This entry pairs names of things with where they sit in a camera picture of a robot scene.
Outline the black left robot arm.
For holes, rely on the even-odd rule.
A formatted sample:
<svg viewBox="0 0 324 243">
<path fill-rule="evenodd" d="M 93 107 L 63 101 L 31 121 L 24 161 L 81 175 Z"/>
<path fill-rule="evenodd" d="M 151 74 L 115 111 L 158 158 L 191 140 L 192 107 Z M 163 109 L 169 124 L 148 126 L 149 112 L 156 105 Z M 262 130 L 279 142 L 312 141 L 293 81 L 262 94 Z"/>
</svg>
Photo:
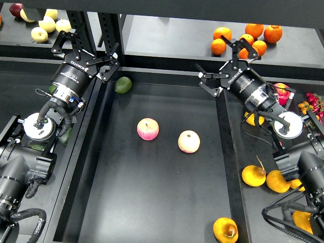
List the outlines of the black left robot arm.
<svg viewBox="0 0 324 243">
<path fill-rule="evenodd" d="M 118 44 L 103 57 L 82 49 L 76 33 L 60 31 L 51 49 L 62 64 L 51 80 L 48 97 L 39 112 L 21 118 L 14 115 L 1 132 L 1 242 L 15 242 L 19 221 L 38 217 L 29 241 L 37 242 L 47 214 L 39 208 L 19 210 L 24 198 L 32 198 L 46 184 L 55 167 L 54 149 L 68 134 L 86 104 L 84 93 L 94 78 L 106 83 L 118 70 Z"/>
</svg>

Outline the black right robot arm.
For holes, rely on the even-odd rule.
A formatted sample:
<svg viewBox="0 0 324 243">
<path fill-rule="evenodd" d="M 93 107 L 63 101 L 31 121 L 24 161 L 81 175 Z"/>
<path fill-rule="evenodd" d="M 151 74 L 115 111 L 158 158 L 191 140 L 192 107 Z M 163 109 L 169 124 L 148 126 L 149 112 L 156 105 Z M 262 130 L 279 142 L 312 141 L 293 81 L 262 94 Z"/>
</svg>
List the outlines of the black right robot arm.
<svg viewBox="0 0 324 243">
<path fill-rule="evenodd" d="M 200 86 L 214 97 L 229 92 L 254 115 L 268 123 L 273 159 L 280 175 L 287 181 L 299 179 L 305 189 L 307 204 L 281 197 L 262 210 L 273 227 L 304 242 L 323 242 L 323 126 L 312 110 L 300 116 L 289 110 L 290 101 L 280 104 L 277 87 L 266 82 L 239 57 L 246 49 L 249 59 L 257 51 L 244 39 L 221 40 L 232 48 L 232 58 L 216 73 L 199 71 Z"/>
</svg>

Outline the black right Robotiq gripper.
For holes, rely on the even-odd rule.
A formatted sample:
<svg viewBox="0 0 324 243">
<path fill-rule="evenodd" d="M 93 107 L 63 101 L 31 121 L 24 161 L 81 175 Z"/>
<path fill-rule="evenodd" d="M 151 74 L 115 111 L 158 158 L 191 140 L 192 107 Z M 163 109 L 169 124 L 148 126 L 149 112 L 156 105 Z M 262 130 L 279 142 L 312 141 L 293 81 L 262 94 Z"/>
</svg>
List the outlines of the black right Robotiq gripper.
<svg viewBox="0 0 324 243">
<path fill-rule="evenodd" d="M 247 50 L 251 61 L 259 58 L 258 52 L 244 38 L 231 41 L 221 35 L 221 39 L 231 47 L 232 59 L 220 68 L 220 73 L 208 73 L 195 63 L 194 66 L 199 71 L 199 86 L 213 97 L 219 97 L 222 90 L 226 89 L 243 105 L 250 102 L 261 105 L 268 99 L 266 81 L 250 68 L 247 61 L 237 61 L 242 48 Z"/>
</svg>

